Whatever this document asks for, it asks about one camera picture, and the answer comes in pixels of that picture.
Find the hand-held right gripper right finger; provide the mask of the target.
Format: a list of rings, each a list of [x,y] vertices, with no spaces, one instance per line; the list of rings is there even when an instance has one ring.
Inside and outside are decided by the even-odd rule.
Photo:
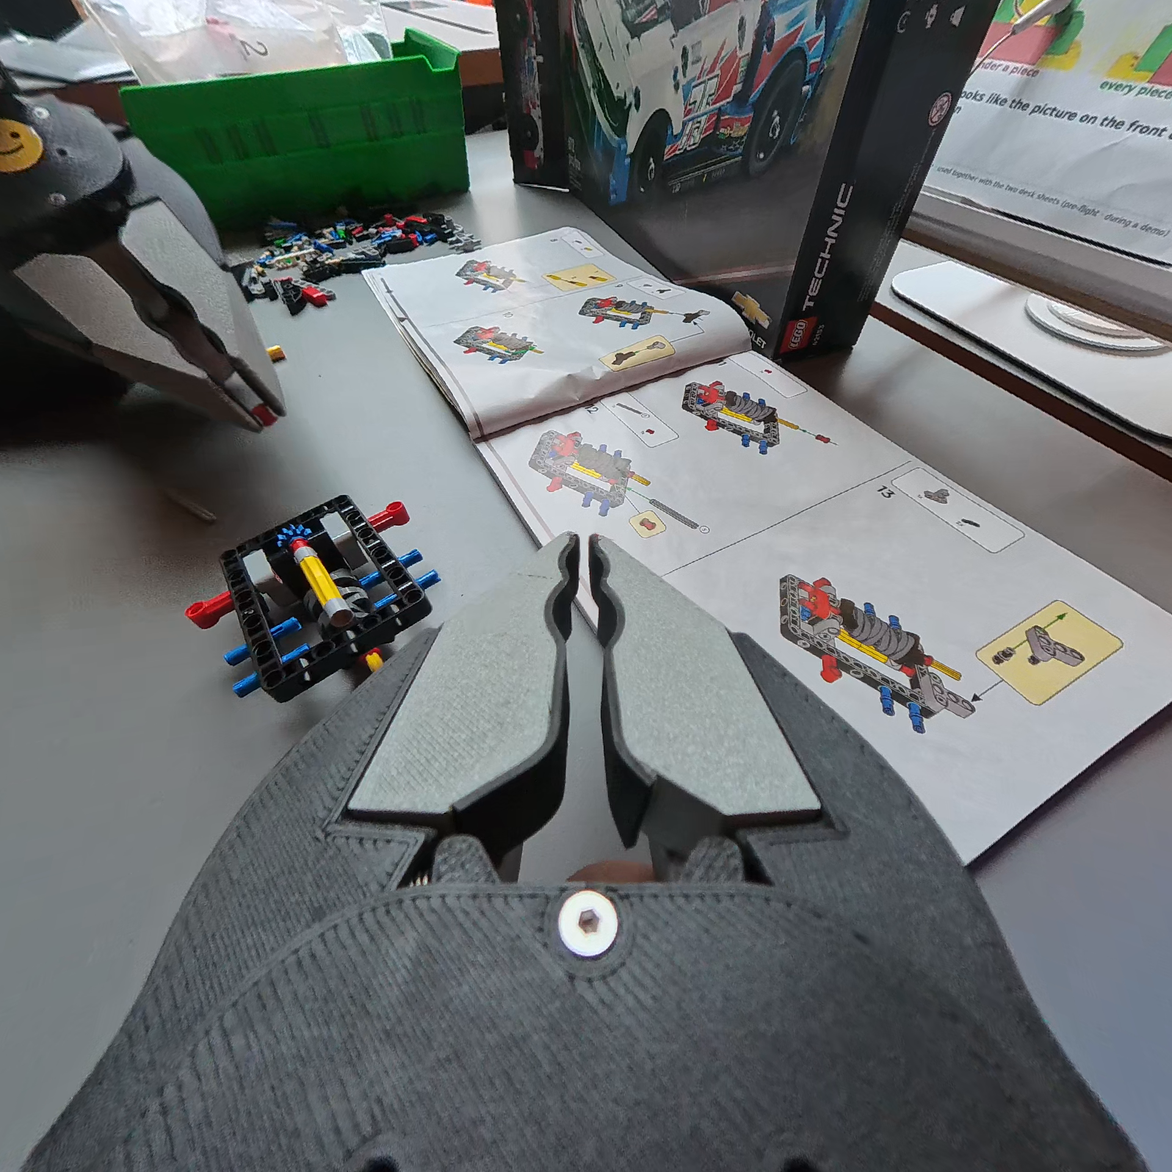
[[[750,667],[726,625],[613,540],[590,540],[610,810],[626,846],[688,857],[732,842],[757,879],[745,832],[823,816],[822,728],[768,654]]]

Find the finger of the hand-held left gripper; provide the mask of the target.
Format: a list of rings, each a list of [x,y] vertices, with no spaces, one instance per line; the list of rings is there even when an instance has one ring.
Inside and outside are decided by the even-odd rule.
[[[94,260],[42,254],[11,274],[11,314],[44,342],[165,392],[251,433],[264,428],[173,339],[146,320],[131,295]]]
[[[185,359],[246,413],[285,413],[279,376],[245,295],[164,203],[130,212],[121,246],[169,304],[159,321]]]

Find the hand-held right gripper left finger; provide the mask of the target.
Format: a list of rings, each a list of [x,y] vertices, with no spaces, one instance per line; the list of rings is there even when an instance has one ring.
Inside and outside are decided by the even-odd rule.
[[[560,535],[444,623],[365,756],[353,821],[480,842],[495,865],[564,796],[579,535]]]

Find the black frame lego assembly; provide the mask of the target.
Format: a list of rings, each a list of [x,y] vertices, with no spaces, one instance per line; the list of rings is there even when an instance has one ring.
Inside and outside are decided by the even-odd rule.
[[[433,611],[435,571],[416,577],[423,555],[397,556],[384,530],[409,520],[395,502],[365,516],[341,495],[224,552],[226,590],[186,617],[202,630],[234,616],[242,644],[229,667],[250,673],[232,687],[287,702],[345,669],[384,667],[396,638]]]

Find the pile of loose lego pieces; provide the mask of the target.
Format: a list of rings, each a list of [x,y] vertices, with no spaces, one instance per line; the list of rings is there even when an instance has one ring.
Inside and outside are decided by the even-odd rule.
[[[326,308],[336,300],[330,281],[379,269],[389,257],[436,245],[467,254],[481,246],[446,213],[383,213],[372,221],[344,217],[311,227],[271,218],[263,235],[262,252],[232,265],[231,274],[246,301],[281,303],[290,315]]]

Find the lego instruction booklet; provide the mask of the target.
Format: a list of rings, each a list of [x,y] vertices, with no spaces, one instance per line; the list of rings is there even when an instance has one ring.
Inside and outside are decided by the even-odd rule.
[[[971,862],[1170,707],[1171,621],[564,227],[368,271],[545,545],[616,540],[755,638]]]

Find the black lego set box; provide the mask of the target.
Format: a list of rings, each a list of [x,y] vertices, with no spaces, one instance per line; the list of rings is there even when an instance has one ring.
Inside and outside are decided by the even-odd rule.
[[[499,2],[514,181],[771,359],[856,345],[997,2]]]

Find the green plastic bin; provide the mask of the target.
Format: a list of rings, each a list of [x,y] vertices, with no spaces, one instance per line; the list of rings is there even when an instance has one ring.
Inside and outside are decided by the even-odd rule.
[[[219,229],[468,191],[461,54],[408,30],[389,60],[125,87],[129,125]]]

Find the clear plastic bag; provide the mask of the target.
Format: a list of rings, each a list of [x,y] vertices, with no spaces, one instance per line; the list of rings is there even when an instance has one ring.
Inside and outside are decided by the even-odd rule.
[[[466,85],[502,77],[495,10],[470,3],[82,2],[142,85],[374,63],[408,32],[462,54]]]

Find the silver computer monitor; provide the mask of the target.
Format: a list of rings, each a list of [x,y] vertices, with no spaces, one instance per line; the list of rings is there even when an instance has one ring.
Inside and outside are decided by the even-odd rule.
[[[1170,441],[1171,4],[1000,3],[909,235],[903,302]]]

